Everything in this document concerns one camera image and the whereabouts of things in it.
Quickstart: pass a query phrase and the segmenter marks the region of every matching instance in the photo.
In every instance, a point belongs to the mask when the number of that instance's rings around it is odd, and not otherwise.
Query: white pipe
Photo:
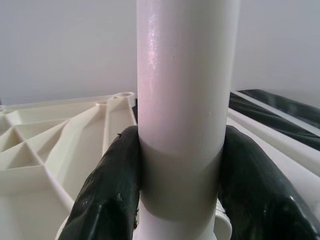
[[[212,240],[240,0],[137,0],[139,240]]]

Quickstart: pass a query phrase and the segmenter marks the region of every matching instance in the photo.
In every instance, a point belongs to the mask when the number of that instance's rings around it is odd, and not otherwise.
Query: white background
[[[1,0],[4,104],[137,91],[135,0]],[[242,0],[233,89],[320,107],[320,1]]]

